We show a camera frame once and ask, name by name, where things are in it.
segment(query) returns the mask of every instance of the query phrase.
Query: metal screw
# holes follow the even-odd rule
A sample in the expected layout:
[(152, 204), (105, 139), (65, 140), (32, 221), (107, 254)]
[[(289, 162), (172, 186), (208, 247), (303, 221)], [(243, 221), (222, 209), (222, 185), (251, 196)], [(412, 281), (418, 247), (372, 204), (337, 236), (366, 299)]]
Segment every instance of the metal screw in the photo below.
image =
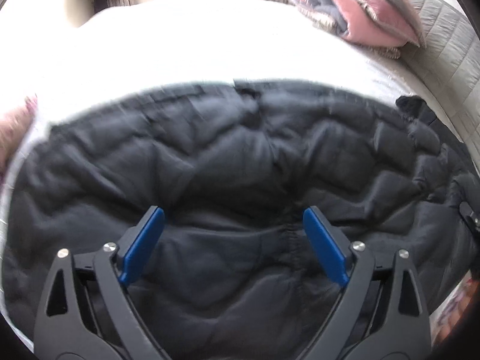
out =
[(356, 251), (364, 251), (365, 250), (365, 244), (362, 241), (353, 241), (352, 242), (352, 248)]
[(68, 253), (69, 253), (69, 252), (68, 252), (68, 249), (60, 249), (60, 250), (57, 252), (57, 256), (58, 256), (58, 258), (63, 259), (63, 258), (65, 258), (65, 257), (68, 256)]
[(398, 251), (398, 255), (402, 258), (402, 259), (407, 259), (408, 257), (410, 257), (410, 253), (408, 250), (405, 250), (405, 249), (400, 249)]
[(114, 251), (117, 249), (117, 245), (114, 242), (107, 242), (103, 245), (103, 251)]

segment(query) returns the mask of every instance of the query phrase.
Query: gray quilted headboard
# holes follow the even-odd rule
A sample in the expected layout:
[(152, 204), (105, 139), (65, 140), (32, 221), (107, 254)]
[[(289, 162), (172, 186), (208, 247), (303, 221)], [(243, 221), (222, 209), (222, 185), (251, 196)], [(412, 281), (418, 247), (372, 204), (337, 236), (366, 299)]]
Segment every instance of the gray quilted headboard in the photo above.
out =
[(419, 11), (427, 48), (402, 48), (402, 59), (452, 121), (480, 168), (480, 40), (469, 20), (443, 0), (409, 0)]

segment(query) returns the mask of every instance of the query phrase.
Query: blue gripper pad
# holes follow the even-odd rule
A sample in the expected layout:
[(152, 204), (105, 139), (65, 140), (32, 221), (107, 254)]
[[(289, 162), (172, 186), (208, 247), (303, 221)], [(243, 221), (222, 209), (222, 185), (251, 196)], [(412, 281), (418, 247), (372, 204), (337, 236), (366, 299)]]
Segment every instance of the blue gripper pad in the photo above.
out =
[(345, 287), (350, 280), (348, 269), (352, 260), (348, 238), (317, 207), (303, 212), (303, 228), (328, 278)]
[(125, 287), (140, 278), (164, 226), (165, 214), (161, 208), (156, 207), (123, 257), (122, 273), (118, 281)]

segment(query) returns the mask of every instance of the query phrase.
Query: white bed sheet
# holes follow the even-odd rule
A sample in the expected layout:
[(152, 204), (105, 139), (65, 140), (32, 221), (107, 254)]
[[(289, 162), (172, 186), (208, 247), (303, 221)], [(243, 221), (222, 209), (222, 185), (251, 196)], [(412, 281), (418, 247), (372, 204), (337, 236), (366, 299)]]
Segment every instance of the white bed sheet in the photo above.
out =
[[(400, 95), (420, 95), (453, 129), (432, 94), (400, 62), (313, 28), (296, 8), (285, 4), (155, 0), (107, 9), (82, 27), (48, 39), (28, 83), (38, 96), (38, 115), (0, 196), (2, 252), (12, 186), (31, 147), (47, 137), (52, 124), (128, 93), (192, 81), (309, 80), (393, 107)], [(0, 309), (7, 316), (2, 291)]]

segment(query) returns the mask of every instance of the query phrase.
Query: black puffer jacket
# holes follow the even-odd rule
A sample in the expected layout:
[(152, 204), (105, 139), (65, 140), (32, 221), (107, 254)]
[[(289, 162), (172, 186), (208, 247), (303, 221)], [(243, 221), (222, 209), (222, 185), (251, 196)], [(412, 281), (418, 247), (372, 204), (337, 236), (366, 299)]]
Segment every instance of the black puffer jacket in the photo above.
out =
[(130, 293), (160, 345), (173, 359), (292, 359), (338, 293), (302, 230), (306, 207), (379, 256), (408, 249), (432, 311), (477, 252), (462, 201), (480, 211), (455, 151), (372, 100), (301, 82), (151, 91), (55, 127), (28, 156), (8, 312), (32, 337), (56, 251), (114, 242), (154, 204), (168, 224)]

